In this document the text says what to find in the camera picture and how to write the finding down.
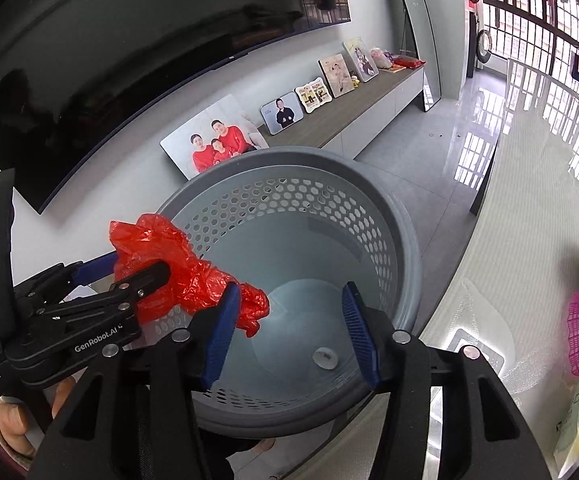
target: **red package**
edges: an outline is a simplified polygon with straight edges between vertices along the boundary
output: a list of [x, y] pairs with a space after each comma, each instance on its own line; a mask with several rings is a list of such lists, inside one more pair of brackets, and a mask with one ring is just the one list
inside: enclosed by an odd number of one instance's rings
[[409, 56], [398, 56], [394, 59], [394, 63], [400, 66], [405, 66], [407, 68], [418, 68], [425, 64], [425, 61], [421, 61], [420, 59], [416, 59], [415, 57]]
[[[162, 215], [141, 215], [136, 225], [112, 221], [110, 241], [119, 255], [114, 266], [116, 281], [159, 260], [170, 266], [167, 284], [138, 301], [141, 324], [164, 316], [177, 304], [193, 316], [202, 308], [215, 306], [229, 282], [238, 283], [234, 276], [212, 266], [211, 262], [199, 260], [185, 233]], [[260, 328], [257, 320], [270, 313], [270, 302], [262, 290], [248, 283], [238, 285], [242, 300], [236, 327], [252, 337]]]

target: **black tv screen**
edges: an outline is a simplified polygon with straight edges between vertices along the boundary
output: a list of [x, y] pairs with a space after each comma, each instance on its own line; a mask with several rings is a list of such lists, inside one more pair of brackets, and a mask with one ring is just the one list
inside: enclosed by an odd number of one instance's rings
[[207, 70], [349, 21], [347, 0], [0, 0], [0, 168], [41, 212], [141, 111]]

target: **metal bolt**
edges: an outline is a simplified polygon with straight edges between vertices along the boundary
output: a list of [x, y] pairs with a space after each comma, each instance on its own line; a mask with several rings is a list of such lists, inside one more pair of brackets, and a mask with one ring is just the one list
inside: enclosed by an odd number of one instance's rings
[[191, 336], [192, 334], [190, 334], [189, 330], [180, 328], [179, 330], [174, 330], [172, 332], [172, 341], [174, 341], [175, 343], [183, 343], [187, 341]]
[[103, 357], [114, 357], [119, 352], [119, 346], [115, 345], [114, 343], [110, 343], [109, 345], [105, 345], [103, 347]]
[[407, 344], [412, 340], [412, 337], [405, 330], [396, 330], [392, 334], [392, 339], [401, 345]]
[[481, 351], [475, 346], [466, 346], [463, 348], [463, 354], [468, 359], [478, 359], [481, 356]]

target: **cabinet door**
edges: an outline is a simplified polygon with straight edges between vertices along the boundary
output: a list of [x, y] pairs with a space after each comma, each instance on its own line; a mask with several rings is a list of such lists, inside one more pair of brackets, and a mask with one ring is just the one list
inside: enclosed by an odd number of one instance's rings
[[341, 134], [335, 136], [321, 149], [327, 150], [328, 152], [336, 153], [336, 155], [343, 155], [343, 142], [341, 141]]
[[423, 90], [423, 70], [410, 75], [396, 88], [396, 115], [412, 102]]
[[395, 88], [342, 132], [343, 156], [354, 158], [396, 117]]

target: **white wall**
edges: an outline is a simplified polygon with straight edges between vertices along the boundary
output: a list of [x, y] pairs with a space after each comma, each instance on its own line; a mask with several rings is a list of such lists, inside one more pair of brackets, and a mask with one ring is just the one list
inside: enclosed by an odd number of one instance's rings
[[108, 223], [134, 222], [155, 211], [185, 181], [159, 142], [227, 94], [254, 124], [259, 109], [319, 75], [320, 57], [342, 52], [343, 40], [392, 49], [387, 0], [349, 0], [352, 21], [261, 48], [173, 92], [105, 144], [71, 178], [42, 216], [15, 193], [12, 272], [15, 283], [57, 262], [87, 260], [112, 249]]
[[458, 99], [465, 84], [469, 46], [467, 0], [425, 0], [436, 42], [443, 97]]

